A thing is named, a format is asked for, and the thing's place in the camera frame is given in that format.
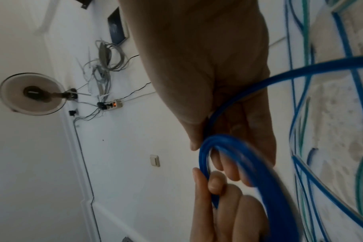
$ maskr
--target wall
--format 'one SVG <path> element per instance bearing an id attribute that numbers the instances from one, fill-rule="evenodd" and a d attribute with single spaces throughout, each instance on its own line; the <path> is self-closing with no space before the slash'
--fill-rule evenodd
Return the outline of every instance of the wall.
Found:
<path id="1" fill-rule="evenodd" d="M 30 23 L 20 1 L 0 0 L 0 83 L 16 73 L 53 74 Z M 88 191 L 70 147 L 61 112 L 27 116 L 0 101 L 0 242 L 90 241 Z"/>
<path id="2" fill-rule="evenodd" d="M 43 20 L 48 0 L 30 1 L 37 26 Z M 283 13 L 282 1 L 262 4 L 265 14 Z M 81 87 L 85 81 L 79 64 L 97 57 L 94 41 L 110 41 L 107 17 L 118 7 L 116 0 L 94 0 L 88 10 L 76 1 L 60 1 L 45 40 L 49 46 L 55 77 L 65 85 Z M 271 40 L 284 36 L 284 23 L 267 19 Z M 137 54 L 132 37 L 123 44 L 128 57 Z M 288 69 L 286 43 L 270 50 L 272 74 Z M 120 98 L 149 82 L 140 58 L 113 74 L 112 96 Z M 153 91 L 146 87 L 132 97 Z M 96 99 L 81 97 L 95 103 Z M 273 127 L 278 140 L 276 170 L 293 192 L 293 173 L 287 141 L 292 102 L 290 84 L 270 88 Z M 94 109 L 77 106 L 82 116 Z M 189 150 L 186 133 L 157 94 L 144 96 L 100 118 L 78 123 L 77 127 L 95 192 L 94 209 L 103 242 L 125 236 L 135 242 L 189 241 L 194 202 L 191 170 L 198 153 Z M 159 155 L 159 168 L 150 165 L 149 156 Z M 244 193 L 257 196 L 253 189 L 240 185 Z"/>

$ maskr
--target round fan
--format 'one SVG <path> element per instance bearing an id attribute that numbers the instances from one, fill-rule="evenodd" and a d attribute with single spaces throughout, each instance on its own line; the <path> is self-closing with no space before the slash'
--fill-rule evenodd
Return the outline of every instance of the round fan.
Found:
<path id="1" fill-rule="evenodd" d="M 65 91 L 55 79 L 37 73 L 8 77 L 0 85 L 2 102 L 14 112 L 47 115 L 61 109 L 66 100 L 78 98 L 75 89 Z"/>

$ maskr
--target floor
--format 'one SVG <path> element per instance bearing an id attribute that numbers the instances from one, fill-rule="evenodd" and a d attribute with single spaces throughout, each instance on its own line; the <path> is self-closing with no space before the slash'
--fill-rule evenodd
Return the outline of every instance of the floor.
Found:
<path id="1" fill-rule="evenodd" d="M 266 18 L 271 43 L 284 37 L 283 1 L 260 1 L 262 11 L 274 10 Z M 39 22 L 48 1 L 33 3 Z M 76 1 L 60 1 L 46 40 L 56 78 L 66 87 L 80 87 L 85 81 L 79 68 L 96 58 L 94 41 L 110 41 L 107 17 L 116 0 L 95 0 L 83 10 Z M 131 57 L 137 53 L 133 39 L 123 44 Z M 288 70 L 286 42 L 270 49 L 272 75 Z M 140 58 L 127 70 L 113 75 L 112 99 L 126 96 L 149 82 Z M 137 96 L 153 92 L 149 85 Z M 292 117 L 290 83 L 269 88 L 273 127 L 278 142 L 276 171 L 293 193 L 293 171 L 288 146 Z M 93 98 L 81 101 L 96 102 Z M 81 115 L 95 108 L 77 107 Z M 89 122 L 79 122 L 85 161 L 95 193 L 94 210 L 102 241 L 188 241 L 194 202 L 191 170 L 197 166 L 197 152 L 189 150 L 189 140 L 181 125 L 157 94 L 124 103 L 122 109 L 105 112 Z M 150 155 L 158 155 L 160 167 L 152 167 Z M 244 193 L 253 189 L 240 185 Z"/>

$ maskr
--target white light switch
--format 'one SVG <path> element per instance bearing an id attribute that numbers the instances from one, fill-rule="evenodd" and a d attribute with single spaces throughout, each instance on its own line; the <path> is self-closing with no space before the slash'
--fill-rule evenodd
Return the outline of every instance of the white light switch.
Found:
<path id="1" fill-rule="evenodd" d="M 150 160 L 151 160 L 151 165 L 152 166 L 156 166 L 156 167 L 159 167 L 160 166 L 159 156 L 157 156 L 157 155 L 151 155 L 150 156 Z"/>

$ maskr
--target hand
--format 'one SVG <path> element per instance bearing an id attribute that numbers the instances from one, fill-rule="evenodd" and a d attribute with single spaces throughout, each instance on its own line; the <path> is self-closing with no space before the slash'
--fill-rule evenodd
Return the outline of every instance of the hand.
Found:
<path id="1" fill-rule="evenodd" d="M 269 77 L 268 30 L 257 0 L 119 2 L 153 86 L 198 150 L 210 114 Z M 217 133 L 252 144 L 274 165 L 267 89 L 230 107 L 215 124 Z M 229 158 L 217 151 L 211 158 L 229 179 L 250 185 Z"/>
<path id="2" fill-rule="evenodd" d="M 260 242 L 268 234 L 268 219 L 254 197 L 226 183 L 224 174 L 214 171 L 209 181 L 198 168 L 193 169 L 196 183 L 191 242 Z M 211 193 L 220 195 L 213 213 Z"/>

